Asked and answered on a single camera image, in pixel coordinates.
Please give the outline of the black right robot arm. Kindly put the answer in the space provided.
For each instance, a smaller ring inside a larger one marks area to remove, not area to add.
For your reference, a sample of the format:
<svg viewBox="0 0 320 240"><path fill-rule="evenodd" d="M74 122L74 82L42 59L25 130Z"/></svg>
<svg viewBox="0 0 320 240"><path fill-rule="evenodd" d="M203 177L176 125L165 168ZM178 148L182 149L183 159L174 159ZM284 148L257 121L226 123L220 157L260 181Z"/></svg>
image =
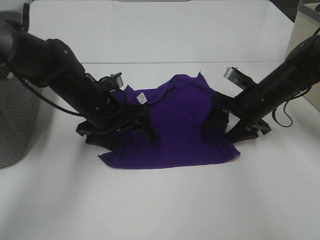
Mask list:
<svg viewBox="0 0 320 240"><path fill-rule="evenodd" d="M208 134L228 123L229 114L239 122L225 134L231 143L254 140L271 131L263 120L281 104L300 97L320 81L320 36L312 35L298 44L285 61L259 83L235 67L227 68L224 77L242 89L235 97L216 92L211 96L211 110L201 125Z"/></svg>

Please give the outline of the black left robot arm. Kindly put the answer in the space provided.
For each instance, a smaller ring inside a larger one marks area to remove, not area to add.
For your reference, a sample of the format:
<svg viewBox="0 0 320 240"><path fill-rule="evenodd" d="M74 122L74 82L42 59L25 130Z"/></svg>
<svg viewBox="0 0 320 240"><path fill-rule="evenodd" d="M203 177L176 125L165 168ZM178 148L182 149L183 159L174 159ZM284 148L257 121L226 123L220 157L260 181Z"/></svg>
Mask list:
<svg viewBox="0 0 320 240"><path fill-rule="evenodd" d="M70 47L59 39L43 40L23 30L17 22L0 23L0 70L14 76L31 92L51 88L72 110L84 118L76 132L86 143L113 151L116 133L132 129L150 142L157 139L150 109L146 104L129 103L122 93L121 73L94 79L78 61Z"/></svg>

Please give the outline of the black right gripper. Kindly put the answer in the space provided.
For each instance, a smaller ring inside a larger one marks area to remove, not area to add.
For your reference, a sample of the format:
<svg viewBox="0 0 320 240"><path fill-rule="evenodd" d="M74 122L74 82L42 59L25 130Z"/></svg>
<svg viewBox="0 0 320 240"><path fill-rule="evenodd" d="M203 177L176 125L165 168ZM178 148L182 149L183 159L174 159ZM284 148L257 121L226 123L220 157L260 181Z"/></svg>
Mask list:
<svg viewBox="0 0 320 240"><path fill-rule="evenodd" d="M211 97L212 108L201 125L201 134L206 135L229 122L229 114L239 118L238 123L225 134L226 139L235 144L258 138L258 132L267 134L270 126L263 117L272 111L258 86L250 86L235 97L216 92Z"/></svg>

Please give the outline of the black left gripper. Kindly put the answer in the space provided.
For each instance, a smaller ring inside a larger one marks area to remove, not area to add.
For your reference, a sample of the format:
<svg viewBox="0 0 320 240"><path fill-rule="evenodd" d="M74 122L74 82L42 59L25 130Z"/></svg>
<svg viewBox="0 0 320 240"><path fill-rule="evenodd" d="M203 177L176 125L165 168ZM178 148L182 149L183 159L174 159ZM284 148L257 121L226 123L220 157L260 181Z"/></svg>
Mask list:
<svg viewBox="0 0 320 240"><path fill-rule="evenodd" d="M76 132L86 135L86 144L114 151L119 139L113 134L127 128L133 128L151 143L156 142L150 109L146 103L140 104L134 93L130 87L113 92L90 87L75 95L75 110L85 118Z"/></svg>

